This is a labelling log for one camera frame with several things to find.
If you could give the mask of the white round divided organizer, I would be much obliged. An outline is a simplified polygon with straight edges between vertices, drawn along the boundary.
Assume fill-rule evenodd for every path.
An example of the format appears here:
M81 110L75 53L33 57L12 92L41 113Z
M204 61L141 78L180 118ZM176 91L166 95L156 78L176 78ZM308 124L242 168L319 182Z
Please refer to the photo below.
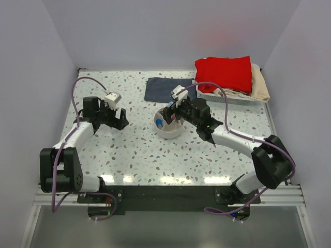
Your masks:
M167 140L174 139L181 135L181 133L184 130L184 123L185 121L183 119L180 119L179 121L174 120L171 124L167 124L162 116L163 108L160 108L154 115L154 125L156 128L156 133ZM160 130L156 127L156 119L161 119L163 122L163 128Z

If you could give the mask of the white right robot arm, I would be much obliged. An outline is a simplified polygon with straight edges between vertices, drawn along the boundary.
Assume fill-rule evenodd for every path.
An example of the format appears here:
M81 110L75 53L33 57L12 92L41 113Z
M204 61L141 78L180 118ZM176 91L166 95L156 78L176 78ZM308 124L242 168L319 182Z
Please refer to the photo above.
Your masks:
M253 161L254 171L241 175L224 193L230 204L242 203L251 192L261 187L276 189L295 173L295 163L279 137L270 135L268 138L256 138L229 129L225 122L212 116L204 99L187 98L181 103L171 103L161 114L168 124L183 119L195 126L203 141L232 148Z

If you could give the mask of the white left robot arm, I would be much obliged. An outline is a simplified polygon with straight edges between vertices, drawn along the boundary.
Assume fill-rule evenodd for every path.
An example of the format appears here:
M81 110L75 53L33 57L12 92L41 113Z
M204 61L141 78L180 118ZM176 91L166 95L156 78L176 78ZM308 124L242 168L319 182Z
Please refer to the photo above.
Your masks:
M116 117L121 98L115 92L103 99L83 98L79 119L74 121L69 133L52 148L44 148L40 152L40 187L43 192L89 192L89 197L96 203L106 199L107 190L102 187L104 181L98 176L83 175L79 152L101 125L122 130L129 124L125 109L121 109L119 117Z

